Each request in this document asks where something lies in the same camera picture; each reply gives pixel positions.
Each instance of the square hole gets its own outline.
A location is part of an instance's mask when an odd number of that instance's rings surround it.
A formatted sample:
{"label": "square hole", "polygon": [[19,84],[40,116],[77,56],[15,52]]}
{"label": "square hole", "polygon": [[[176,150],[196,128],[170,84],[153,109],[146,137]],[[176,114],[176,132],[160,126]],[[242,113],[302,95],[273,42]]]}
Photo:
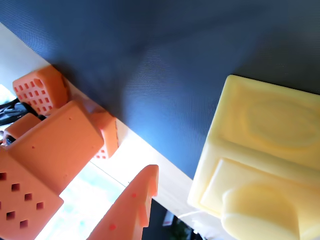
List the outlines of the square hole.
{"label": "square hole", "polygon": [[7,180],[7,173],[6,172],[0,172],[0,181]]}
{"label": "square hole", "polygon": [[27,193],[24,195],[24,200],[25,201],[31,201],[32,200],[32,193]]}
{"label": "square hole", "polygon": [[12,192],[20,191],[20,183],[12,184],[12,185],[11,185],[11,191],[12,191]]}
{"label": "square hole", "polygon": [[44,207],[45,207],[45,204],[44,204],[43,201],[42,201],[42,202],[38,202],[38,203],[36,204],[36,209],[37,209],[37,210],[44,209]]}
{"label": "square hole", "polygon": [[28,220],[24,220],[20,222],[20,228],[24,229],[28,227]]}
{"label": "square hole", "polygon": [[15,211],[10,211],[6,213],[6,219],[7,220],[13,220],[16,217],[16,212]]}

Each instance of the red dot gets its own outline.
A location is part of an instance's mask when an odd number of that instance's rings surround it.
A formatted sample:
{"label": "red dot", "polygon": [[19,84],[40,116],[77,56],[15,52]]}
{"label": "red dot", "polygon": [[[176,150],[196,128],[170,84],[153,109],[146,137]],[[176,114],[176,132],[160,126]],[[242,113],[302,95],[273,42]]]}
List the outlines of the red dot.
{"label": "red dot", "polygon": [[115,230],[117,228],[117,226],[115,225],[115,224],[110,224],[110,226],[109,226],[109,229],[111,230],[111,231],[113,231],[113,230]]}

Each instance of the black cable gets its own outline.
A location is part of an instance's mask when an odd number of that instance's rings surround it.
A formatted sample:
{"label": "black cable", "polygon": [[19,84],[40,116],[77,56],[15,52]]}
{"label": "black cable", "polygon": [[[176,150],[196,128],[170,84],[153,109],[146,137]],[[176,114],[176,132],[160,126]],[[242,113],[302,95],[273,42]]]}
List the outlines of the black cable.
{"label": "black cable", "polygon": [[0,104],[0,109],[4,109],[4,108],[7,108],[7,107],[10,107],[10,106],[14,106],[16,103],[19,103],[19,99],[16,98],[15,100],[12,100],[10,102],[6,102],[4,104]]}

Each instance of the orange triangular piece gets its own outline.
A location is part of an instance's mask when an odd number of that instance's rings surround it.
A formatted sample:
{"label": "orange triangular piece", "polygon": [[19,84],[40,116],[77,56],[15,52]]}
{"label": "orange triangular piece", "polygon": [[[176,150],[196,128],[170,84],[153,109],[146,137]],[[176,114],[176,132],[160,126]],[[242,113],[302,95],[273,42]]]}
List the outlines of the orange triangular piece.
{"label": "orange triangular piece", "polygon": [[152,196],[158,192],[159,167],[148,165],[130,182],[87,240],[141,240],[149,226]]}

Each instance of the bright window light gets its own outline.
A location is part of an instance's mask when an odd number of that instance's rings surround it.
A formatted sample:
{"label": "bright window light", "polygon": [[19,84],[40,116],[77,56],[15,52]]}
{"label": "bright window light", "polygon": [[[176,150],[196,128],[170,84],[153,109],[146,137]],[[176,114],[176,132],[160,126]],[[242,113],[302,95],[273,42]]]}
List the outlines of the bright window light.
{"label": "bright window light", "polygon": [[85,240],[125,189],[89,162],[60,194],[62,207],[36,240]]}

